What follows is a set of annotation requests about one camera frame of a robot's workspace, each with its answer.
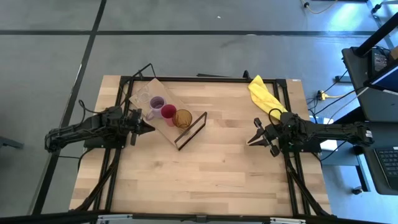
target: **floor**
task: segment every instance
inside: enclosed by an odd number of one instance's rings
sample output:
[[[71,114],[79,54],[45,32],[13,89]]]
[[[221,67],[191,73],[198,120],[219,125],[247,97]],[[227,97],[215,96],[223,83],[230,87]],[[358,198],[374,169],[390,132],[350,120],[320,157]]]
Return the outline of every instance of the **floor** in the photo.
[[[1,0],[0,30],[91,30],[100,3]],[[330,2],[310,4],[317,11]],[[397,11],[398,7],[388,6],[376,15],[383,23]],[[369,12],[369,4],[344,1],[313,15],[303,10],[300,0],[109,0],[98,29],[375,31],[377,20]],[[158,75],[240,77],[249,70],[252,77],[298,78],[310,98],[344,73],[341,50],[359,46],[367,36],[354,32],[308,34],[98,35],[78,99],[93,108],[103,75],[130,75],[148,63],[154,64]],[[48,157],[44,136],[60,123],[88,41],[88,35],[5,35],[0,31],[0,136],[25,144],[23,149],[0,150],[0,217],[29,213]],[[395,33],[391,41],[398,44]],[[388,47],[384,40],[379,45]],[[329,95],[352,89],[351,85],[338,84]],[[321,115],[331,116],[349,100],[339,101]],[[317,109],[329,102],[319,103]],[[348,105],[336,118],[357,106],[358,102]],[[70,123],[79,122],[81,114],[76,104]],[[81,152],[82,143],[76,143],[63,149],[62,155],[80,156]],[[76,167],[76,159],[59,160],[45,213],[68,210]],[[371,192],[349,194],[350,188],[359,185],[355,168],[324,166],[323,171],[332,212],[338,217],[388,223],[398,220],[391,210],[398,206],[398,199],[377,194],[372,184]]]

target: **yellow cloth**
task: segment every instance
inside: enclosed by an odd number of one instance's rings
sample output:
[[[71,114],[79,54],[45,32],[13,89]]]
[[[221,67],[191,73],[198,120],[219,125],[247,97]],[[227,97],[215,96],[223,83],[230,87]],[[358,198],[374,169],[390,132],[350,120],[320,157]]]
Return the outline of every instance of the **yellow cloth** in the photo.
[[[269,113],[269,111],[273,108],[278,108],[281,110],[281,112],[287,112],[281,103],[268,92],[266,85],[259,75],[254,78],[254,80],[249,84],[248,88],[250,90],[252,101],[266,113]],[[276,119],[280,119],[280,112],[273,110],[271,112],[271,116]]]

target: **wooden table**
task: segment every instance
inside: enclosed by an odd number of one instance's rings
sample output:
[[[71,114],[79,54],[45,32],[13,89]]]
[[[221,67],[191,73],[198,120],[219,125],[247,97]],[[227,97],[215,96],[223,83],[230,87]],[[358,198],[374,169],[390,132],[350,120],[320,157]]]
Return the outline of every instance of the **wooden table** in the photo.
[[[120,78],[103,77],[96,111],[114,105]],[[133,94],[145,83],[135,81]],[[158,131],[139,136],[135,146],[127,143],[121,153],[111,211],[291,216],[282,154],[272,157],[269,148],[246,145],[256,133],[254,118],[260,118],[263,126],[269,124],[267,114],[251,101],[248,84],[163,84],[197,114],[207,111],[206,126],[181,151]],[[287,80],[287,89],[292,111],[308,119],[301,81]],[[70,208],[79,206],[96,185],[103,155],[104,149],[95,149],[83,158]],[[301,153],[301,160],[306,186],[330,212],[319,161],[309,153]],[[296,195],[302,213],[297,186]]]

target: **keyboard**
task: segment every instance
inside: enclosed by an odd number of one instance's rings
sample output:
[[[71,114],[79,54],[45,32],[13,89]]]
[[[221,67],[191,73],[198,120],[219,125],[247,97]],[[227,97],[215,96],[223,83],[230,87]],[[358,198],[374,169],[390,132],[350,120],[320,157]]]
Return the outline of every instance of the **keyboard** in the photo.
[[[398,147],[375,149],[374,152],[389,187],[398,190]]]

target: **computer monitor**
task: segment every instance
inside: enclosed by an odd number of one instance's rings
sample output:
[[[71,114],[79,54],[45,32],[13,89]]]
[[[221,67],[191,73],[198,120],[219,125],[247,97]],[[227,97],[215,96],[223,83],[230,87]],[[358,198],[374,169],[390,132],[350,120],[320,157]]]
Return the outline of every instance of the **computer monitor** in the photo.
[[[398,59],[387,64],[364,82],[364,86],[398,95]]]

